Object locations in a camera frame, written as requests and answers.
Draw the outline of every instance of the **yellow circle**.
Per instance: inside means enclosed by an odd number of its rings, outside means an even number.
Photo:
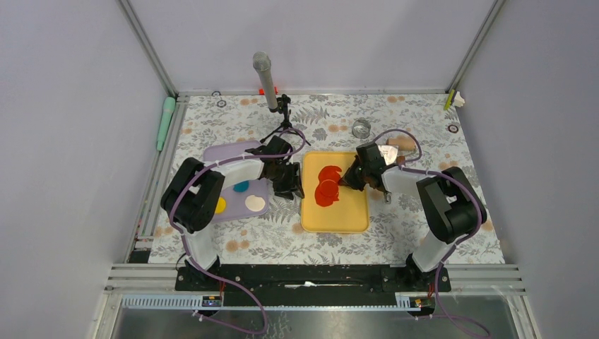
[[[214,210],[215,214],[221,214],[227,208],[227,201],[221,197],[218,198],[218,202],[216,203],[216,209]]]

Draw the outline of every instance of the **white circle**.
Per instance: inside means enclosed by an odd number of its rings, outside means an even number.
[[[259,196],[251,195],[245,198],[245,207],[252,212],[259,212],[264,209],[266,202]]]

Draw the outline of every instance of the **microphone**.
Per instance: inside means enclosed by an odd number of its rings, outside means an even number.
[[[279,104],[277,102],[277,95],[273,84],[273,76],[271,75],[271,60],[268,58],[267,53],[256,52],[253,61],[254,69],[258,73],[262,88],[264,89],[268,109],[271,112],[278,112]]]

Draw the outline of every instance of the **gray floor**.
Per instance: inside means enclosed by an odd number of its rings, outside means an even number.
[[[491,330],[494,339],[518,337],[509,306],[501,297],[443,300],[451,314],[474,318]],[[246,328],[262,324],[258,311],[221,311],[214,317]],[[469,338],[445,319],[416,322],[405,312],[270,311],[268,318],[268,332],[261,338]],[[114,338],[252,338],[214,323],[200,323],[189,311],[149,309],[123,309],[114,333]]]

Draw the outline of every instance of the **red clip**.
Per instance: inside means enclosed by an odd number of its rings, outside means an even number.
[[[259,95],[264,95],[264,90],[262,88],[260,88],[258,90],[258,94]],[[277,89],[277,86],[275,86],[275,94],[279,94],[279,90]]]

